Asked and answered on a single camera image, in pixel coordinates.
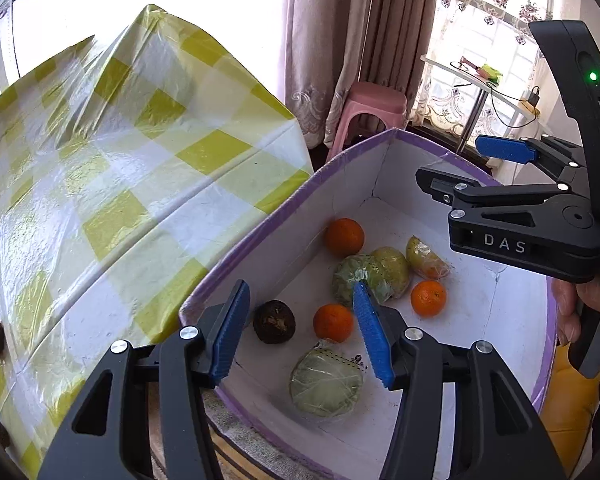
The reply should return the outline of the person right hand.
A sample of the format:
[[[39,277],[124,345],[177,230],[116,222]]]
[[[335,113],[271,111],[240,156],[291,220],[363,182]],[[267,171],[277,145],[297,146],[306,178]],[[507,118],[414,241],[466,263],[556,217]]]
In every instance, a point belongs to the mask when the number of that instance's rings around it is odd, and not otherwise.
[[[558,340],[576,342],[581,333],[580,311],[589,307],[600,313],[600,275],[584,284],[552,279],[552,293],[558,307]]]

